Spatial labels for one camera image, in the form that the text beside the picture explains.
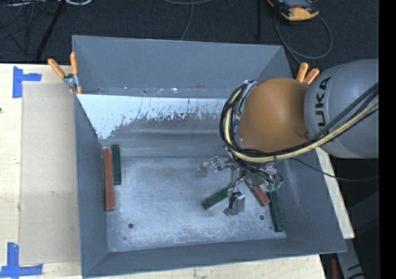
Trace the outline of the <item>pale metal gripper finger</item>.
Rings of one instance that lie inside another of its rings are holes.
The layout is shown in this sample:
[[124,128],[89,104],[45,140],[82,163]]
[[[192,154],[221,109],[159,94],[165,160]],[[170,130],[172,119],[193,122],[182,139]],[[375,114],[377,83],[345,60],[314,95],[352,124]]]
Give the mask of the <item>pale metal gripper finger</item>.
[[199,176],[204,178],[211,174],[218,173],[222,170],[222,163],[219,157],[215,156],[210,159],[202,160],[199,167]]
[[240,214],[244,211],[245,194],[240,191],[229,191],[228,206],[223,210],[223,213],[229,217]]

